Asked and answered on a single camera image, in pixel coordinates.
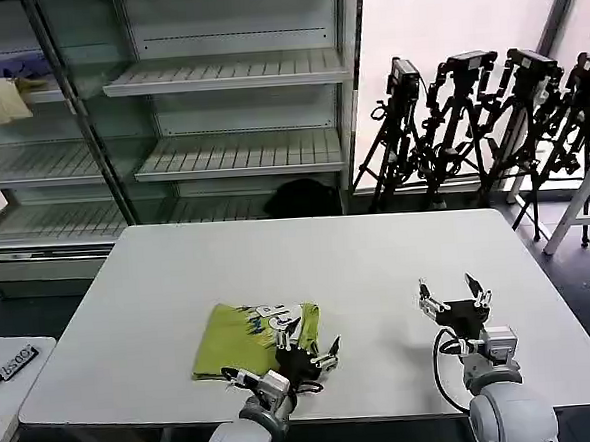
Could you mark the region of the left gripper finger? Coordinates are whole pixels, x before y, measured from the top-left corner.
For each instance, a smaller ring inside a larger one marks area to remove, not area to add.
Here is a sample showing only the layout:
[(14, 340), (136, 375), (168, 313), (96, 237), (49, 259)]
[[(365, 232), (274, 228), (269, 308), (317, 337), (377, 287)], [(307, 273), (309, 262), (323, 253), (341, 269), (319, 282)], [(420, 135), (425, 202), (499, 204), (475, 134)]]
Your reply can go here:
[(336, 368), (339, 362), (338, 353), (340, 348), (340, 336), (337, 336), (336, 339), (333, 341), (332, 346), (329, 348), (328, 351), (324, 352), (322, 355), (318, 355), (313, 357), (311, 363), (317, 369), (324, 369), (324, 368)]
[(279, 350), (291, 351), (298, 346), (301, 333), (301, 318), (288, 321), (275, 330), (275, 344)]

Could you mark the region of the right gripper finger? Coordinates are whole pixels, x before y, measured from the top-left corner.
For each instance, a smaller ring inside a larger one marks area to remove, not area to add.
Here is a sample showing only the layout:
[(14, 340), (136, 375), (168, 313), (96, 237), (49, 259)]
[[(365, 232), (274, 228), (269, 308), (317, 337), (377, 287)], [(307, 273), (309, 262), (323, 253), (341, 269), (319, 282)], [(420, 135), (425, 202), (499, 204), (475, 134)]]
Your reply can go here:
[(449, 306), (435, 299), (423, 278), (419, 279), (418, 306), (429, 318), (436, 318), (438, 314), (449, 310)]
[(490, 302), (492, 298), (492, 291), (484, 289), (479, 281), (471, 276), (469, 273), (465, 273), (465, 281), (468, 285), (469, 290), (474, 297), (474, 306), (486, 310), (490, 308)]

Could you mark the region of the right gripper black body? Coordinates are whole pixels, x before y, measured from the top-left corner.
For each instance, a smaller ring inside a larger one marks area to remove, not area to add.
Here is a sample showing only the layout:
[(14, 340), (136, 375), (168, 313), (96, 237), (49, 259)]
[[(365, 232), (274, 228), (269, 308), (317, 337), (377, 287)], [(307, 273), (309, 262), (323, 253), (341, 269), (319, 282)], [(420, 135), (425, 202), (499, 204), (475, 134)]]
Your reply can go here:
[(453, 300), (445, 302), (444, 310), (438, 312), (438, 323), (451, 328), (459, 338), (479, 339), (489, 313), (488, 306), (476, 306), (473, 300)]

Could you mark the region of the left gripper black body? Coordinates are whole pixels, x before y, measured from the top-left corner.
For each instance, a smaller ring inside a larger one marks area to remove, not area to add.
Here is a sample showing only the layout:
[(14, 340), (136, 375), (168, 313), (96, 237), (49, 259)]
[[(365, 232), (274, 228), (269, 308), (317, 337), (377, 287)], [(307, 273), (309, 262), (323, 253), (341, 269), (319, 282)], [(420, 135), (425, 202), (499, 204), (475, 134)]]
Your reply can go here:
[(275, 359), (278, 373), (285, 377), (290, 387), (314, 386), (321, 375), (320, 359), (311, 352), (298, 347), (277, 349)]

